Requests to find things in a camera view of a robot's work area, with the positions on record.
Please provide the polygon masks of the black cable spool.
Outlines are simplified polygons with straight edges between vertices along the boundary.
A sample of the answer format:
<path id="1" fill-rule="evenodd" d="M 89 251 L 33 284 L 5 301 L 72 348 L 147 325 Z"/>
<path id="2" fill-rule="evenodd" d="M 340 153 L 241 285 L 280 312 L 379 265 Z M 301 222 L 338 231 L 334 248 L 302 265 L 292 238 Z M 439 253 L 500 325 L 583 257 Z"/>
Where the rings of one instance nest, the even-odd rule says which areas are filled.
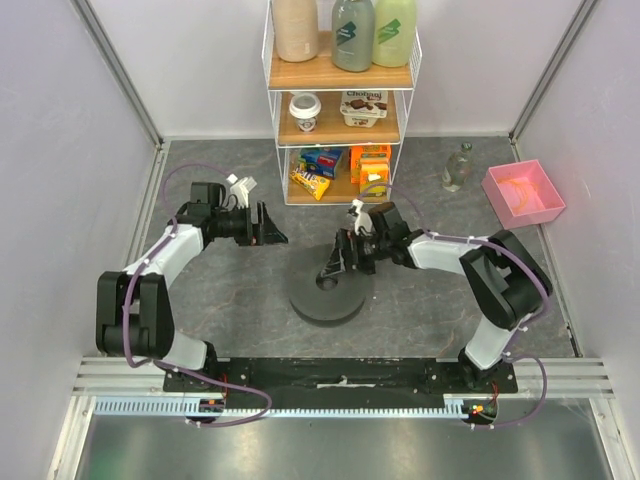
<path id="1" fill-rule="evenodd" d="M 285 270 L 285 292 L 296 314 L 318 327 L 337 327 L 355 318 L 374 293 L 372 276 L 342 273 L 320 280 L 332 246 L 295 250 Z"/>

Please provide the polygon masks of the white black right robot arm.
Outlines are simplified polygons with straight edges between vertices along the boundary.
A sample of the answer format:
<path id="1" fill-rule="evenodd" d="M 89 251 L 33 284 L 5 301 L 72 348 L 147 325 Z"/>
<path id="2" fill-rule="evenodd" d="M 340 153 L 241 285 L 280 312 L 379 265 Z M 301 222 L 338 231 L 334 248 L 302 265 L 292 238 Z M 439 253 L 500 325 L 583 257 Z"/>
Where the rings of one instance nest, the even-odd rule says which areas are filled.
<path id="1" fill-rule="evenodd" d="M 488 237 L 412 230 L 393 202 L 365 211 L 355 200 L 349 214 L 354 224 L 336 233 L 318 280 L 324 284 L 353 271 L 372 275 L 376 263 L 387 259 L 409 269 L 464 276 L 482 318 L 458 355 L 457 377 L 465 391 L 483 392 L 493 383 L 516 332 L 549 307 L 553 287 L 542 267 L 509 230 Z"/>

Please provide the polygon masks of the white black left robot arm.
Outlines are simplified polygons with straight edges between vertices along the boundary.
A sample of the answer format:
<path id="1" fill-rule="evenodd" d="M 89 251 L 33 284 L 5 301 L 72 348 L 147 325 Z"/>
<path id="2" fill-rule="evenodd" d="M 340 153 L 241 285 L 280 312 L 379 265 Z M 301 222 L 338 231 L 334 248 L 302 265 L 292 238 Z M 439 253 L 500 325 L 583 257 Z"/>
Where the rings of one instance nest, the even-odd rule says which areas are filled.
<path id="1" fill-rule="evenodd" d="M 194 182 L 190 197 L 162 236 L 121 271 L 97 282 L 96 345 L 131 368 L 153 363 L 185 379 L 198 393 L 222 386 L 214 346 L 176 329 L 169 289 L 184 268 L 218 239 L 240 247 L 285 244 L 287 236 L 264 203 L 252 206 L 253 178 L 230 176 L 225 184 Z"/>

